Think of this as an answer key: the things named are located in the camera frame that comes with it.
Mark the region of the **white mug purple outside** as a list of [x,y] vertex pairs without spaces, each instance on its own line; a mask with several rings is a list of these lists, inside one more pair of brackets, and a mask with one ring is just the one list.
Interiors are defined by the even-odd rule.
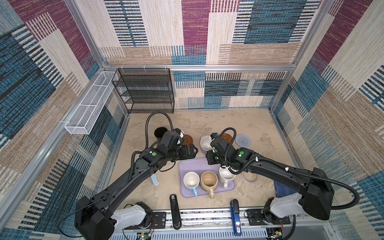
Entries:
[[211,146],[212,138],[210,135],[204,135],[200,139],[200,147],[202,149],[203,155],[207,154],[208,151],[212,151],[213,148]]

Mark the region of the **black mug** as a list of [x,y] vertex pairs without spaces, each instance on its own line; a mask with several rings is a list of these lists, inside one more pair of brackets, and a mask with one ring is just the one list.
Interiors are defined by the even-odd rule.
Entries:
[[164,136],[164,134],[168,131],[166,127],[159,127],[156,128],[154,131],[154,136],[157,139],[158,142],[160,142]]

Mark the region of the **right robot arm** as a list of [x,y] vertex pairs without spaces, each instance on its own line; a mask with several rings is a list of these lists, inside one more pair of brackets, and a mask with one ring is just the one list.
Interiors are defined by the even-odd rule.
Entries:
[[[240,175],[243,172],[261,175],[295,190],[294,194],[283,198],[269,198],[263,209],[266,219],[307,214],[326,221],[330,219],[332,210],[349,209],[360,201],[357,190],[328,178],[319,168],[313,168],[311,171],[295,168],[247,148],[235,149],[233,143],[224,139],[222,134],[212,133],[210,137],[211,149],[206,154],[209,165],[219,164],[232,175]],[[350,191],[354,196],[353,200],[347,204],[334,206],[333,185]]]

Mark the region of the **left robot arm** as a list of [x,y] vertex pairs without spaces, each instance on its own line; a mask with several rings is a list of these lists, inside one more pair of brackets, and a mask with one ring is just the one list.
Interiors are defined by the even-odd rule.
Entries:
[[185,160],[182,154],[184,132],[171,127],[160,142],[146,144],[135,151],[131,167],[116,181],[91,198],[83,196],[76,205],[74,226],[86,240],[108,240],[115,231],[132,226],[148,227],[152,210],[143,202],[118,210],[120,204],[144,180],[151,177],[167,162]]

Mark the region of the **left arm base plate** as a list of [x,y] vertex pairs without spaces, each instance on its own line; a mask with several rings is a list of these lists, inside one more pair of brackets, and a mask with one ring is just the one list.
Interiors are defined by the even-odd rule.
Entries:
[[153,212],[152,213],[152,221],[151,223],[144,223],[142,226],[131,226],[125,228],[125,230],[149,230],[153,226],[155,226],[155,230],[157,229],[164,229],[166,227],[166,219],[167,219],[167,213],[166,212]]

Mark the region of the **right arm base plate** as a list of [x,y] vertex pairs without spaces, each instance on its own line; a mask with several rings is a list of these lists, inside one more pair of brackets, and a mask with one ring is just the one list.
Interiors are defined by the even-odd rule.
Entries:
[[290,225],[289,217],[283,219],[267,220],[262,214],[262,209],[246,209],[244,217],[249,221],[250,226],[266,226],[266,225]]

